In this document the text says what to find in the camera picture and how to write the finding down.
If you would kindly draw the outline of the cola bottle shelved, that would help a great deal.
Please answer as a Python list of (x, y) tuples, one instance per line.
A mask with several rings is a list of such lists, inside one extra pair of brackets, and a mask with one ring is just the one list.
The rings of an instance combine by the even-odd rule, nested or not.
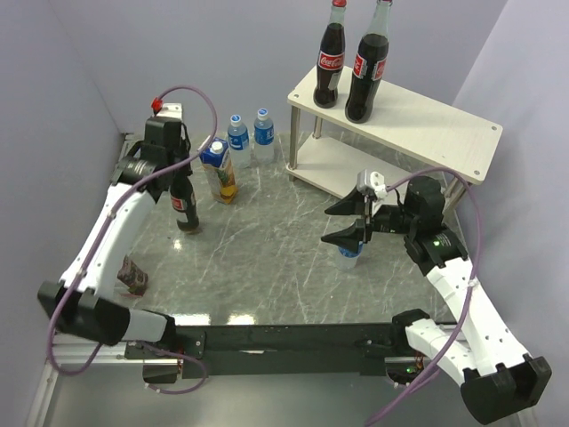
[(173, 176), (170, 187), (171, 204), (177, 213), (177, 226), (186, 233), (196, 233), (199, 218), (196, 211), (195, 192), (189, 177), (184, 172)]
[(377, 1), (373, 18), (357, 48), (345, 116), (355, 124), (366, 122), (372, 112), (389, 53), (391, 1)]
[(330, 18), (322, 36), (317, 58), (317, 85), (313, 101), (321, 108), (333, 107), (345, 59), (344, 19), (346, 1), (333, 0)]

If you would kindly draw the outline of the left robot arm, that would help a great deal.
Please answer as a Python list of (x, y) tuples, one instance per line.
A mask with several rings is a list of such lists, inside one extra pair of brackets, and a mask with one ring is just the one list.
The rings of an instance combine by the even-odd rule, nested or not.
[(63, 334), (112, 346), (146, 341), (159, 358), (172, 355), (178, 336), (172, 317), (114, 302), (117, 274), (140, 226), (172, 184), (172, 165), (188, 156), (178, 118), (151, 117), (138, 157), (125, 156), (111, 176), (100, 215), (79, 254), (37, 298), (50, 325)]

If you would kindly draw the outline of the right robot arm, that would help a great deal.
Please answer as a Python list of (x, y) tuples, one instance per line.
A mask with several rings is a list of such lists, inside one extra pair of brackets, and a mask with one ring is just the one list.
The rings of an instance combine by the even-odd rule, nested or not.
[(402, 355), (416, 350), (430, 362), (366, 425), (377, 423), (439, 372), (459, 386), (466, 408), (483, 425), (534, 407), (552, 375), (549, 363), (530, 354), (493, 306), (477, 277), (479, 256), (469, 255), (444, 222), (445, 196), (439, 181), (421, 171), (401, 182), (406, 193), (387, 205), (385, 199), (397, 186), (386, 185), (380, 173), (360, 172), (354, 189), (325, 211), (355, 215), (357, 220), (321, 239), (355, 253), (375, 232), (402, 235), (408, 256), (444, 299), (456, 325), (446, 333), (421, 311), (394, 319), (393, 350)]

